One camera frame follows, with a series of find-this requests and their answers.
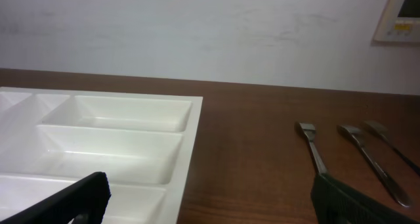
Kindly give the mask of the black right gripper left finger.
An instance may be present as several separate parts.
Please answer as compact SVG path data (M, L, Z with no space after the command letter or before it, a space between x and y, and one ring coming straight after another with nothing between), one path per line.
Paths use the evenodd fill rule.
M3 224L101 224L111 198L108 178L94 172L4 220Z

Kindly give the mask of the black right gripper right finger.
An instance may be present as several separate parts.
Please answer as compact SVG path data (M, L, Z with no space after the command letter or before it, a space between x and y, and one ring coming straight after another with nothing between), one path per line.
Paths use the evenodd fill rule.
M326 173L315 176L310 197L320 224L417 224Z

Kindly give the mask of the black-handled steel fork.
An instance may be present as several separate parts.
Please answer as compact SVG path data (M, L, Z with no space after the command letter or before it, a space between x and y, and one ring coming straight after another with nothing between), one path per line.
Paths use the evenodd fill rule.
M373 120L364 121L363 124L372 135L384 141L417 175L419 175L419 166L412 162L393 145L392 140L390 139L389 131L383 124Z

